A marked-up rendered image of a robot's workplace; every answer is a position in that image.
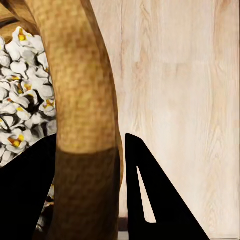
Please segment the popcorn bag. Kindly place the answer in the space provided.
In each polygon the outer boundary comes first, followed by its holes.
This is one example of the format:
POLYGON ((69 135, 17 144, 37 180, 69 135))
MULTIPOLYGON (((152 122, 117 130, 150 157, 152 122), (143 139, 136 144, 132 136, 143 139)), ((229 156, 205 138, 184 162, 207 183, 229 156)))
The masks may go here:
POLYGON ((32 240, 118 240, 124 151, 113 69, 91 0, 0 0, 5 44, 40 36, 56 107, 54 198, 32 240))

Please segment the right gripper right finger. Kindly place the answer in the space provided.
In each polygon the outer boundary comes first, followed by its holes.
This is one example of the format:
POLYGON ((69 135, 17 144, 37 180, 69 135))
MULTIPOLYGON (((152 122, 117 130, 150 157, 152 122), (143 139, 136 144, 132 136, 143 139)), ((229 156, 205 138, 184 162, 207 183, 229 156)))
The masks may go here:
POLYGON ((129 240, 210 240, 145 142, 125 134, 129 240), (146 221, 139 168, 156 223, 146 221))

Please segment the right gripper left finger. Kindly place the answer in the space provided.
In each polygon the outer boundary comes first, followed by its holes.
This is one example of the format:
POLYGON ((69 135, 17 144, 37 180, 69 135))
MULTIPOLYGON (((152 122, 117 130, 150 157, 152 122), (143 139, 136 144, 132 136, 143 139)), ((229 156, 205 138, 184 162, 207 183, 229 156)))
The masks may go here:
POLYGON ((57 135, 0 168, 0 240, 32 240, 55 177, 57 135))

